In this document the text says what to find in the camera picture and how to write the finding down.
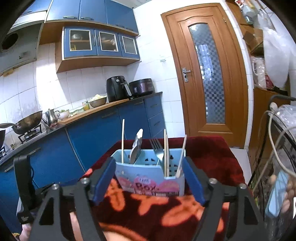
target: blue utensil holder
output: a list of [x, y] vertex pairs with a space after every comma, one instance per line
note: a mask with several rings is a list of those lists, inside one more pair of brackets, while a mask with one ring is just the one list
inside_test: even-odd
[[123, 162], [121, 163], [121, 149], [112, 154], [116, 161], [115, 175], [125, 191], [147, 196], [183, 196], [185, 178], [181, 172], [179, 178], [175, 177], [177, 172], [181, 148], [169, 149], [173, 159], [169, 159], [169, 177], [164, 176], [163, 162], [158, 161], [152, 149], [142, 149], [141, 154], [134, 164], [129, 162], [130, 149], [123, 151]]

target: metal kettle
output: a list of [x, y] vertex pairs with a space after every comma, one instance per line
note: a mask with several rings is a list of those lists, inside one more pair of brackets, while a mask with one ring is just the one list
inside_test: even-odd
[[42, 120], [47, 124], [48, 126], [51, 126], [53, 123], [57, 123], [57, 116], [56, 112], [59, 113], [58, 110], [54, 111], [54, 109], [48, 109], [48, 111], [45, 112], [46, 120], [42, 118]]

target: ceiling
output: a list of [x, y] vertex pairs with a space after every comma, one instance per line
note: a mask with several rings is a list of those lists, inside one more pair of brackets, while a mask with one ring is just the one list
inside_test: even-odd
[[131, 7], [131, 8], [136, 8], [146, 2], [149, 2], [151, 0], [113, 0], [114, 2], [119, 2], [123, 5], [126, 5], [128, 7]]

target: chopstick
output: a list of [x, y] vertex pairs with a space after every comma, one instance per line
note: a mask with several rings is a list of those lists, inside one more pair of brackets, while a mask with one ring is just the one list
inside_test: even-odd
[[170, 149], [168, 148], [168, 135], [166, 135], [167, 144], [167, 177], [170, 176]]
[[167, 176], [167, 164], [166, 164], [166, 159], [167, 159], [167, 143], [166, 143], [166, 129], [164, 129], [164, 149], [165, 149], [165, 154], [164, 154], [164, 168], [163, 168], [163, 173], [164, 176]]
[[180, 177], [180, 174], [181, 174], [181, 163], [182, 163], [182, 160], [183, 160], [183, 155], [184, 155], [184, 150], [185, 150], [185, 146], [186, 146], [186, 141], [187, 141], [187, 135], [185, 135], [184, 137], [184, 141], [183, 141], [183, 147], [182, 147], [182, 151], [181, 151], [181, 156], [180, 156], [180, 160], [179, 160], [179, 165], [178, 165], [178, 169], [177, 169], [177, 172], [176, 172], [176, 178], [179, 178]]
[[124, 119], [122, 120], [122, 133], [121, 133], [121, 163], [123, 164], [123, 141], [124, 141]]

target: red tablecloth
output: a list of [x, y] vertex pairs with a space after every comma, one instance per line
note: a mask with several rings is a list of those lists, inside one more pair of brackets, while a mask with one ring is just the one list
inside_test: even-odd
[[[131, 149], [133, 140], [124, 141], [125, 149]], [[181, 148], [183, 138], [170, 138], [170, 148]], [[107, 157], [121, 148], [121, 142], [112, 146], [93, 166], [102, 166]], [[149, 140], [143, 140], [142, 149], [151, 149]], [[208, 177], [222, 184], [237, 186], [244, 183], [243, 171], [228, 145], [221, 137], [189, 137], [186, 155], [203, 169]], [[116, 233], [127, 240], [191, 240], [204, 208], [195, 201], [188, 187], [183, 197], [148, 197], [125, 192], [112, 179], [104, 200], [93, 207], [96, 217], [105, 231]], [[223, 239], [228, 203], [225, 203], [215, 240]]]

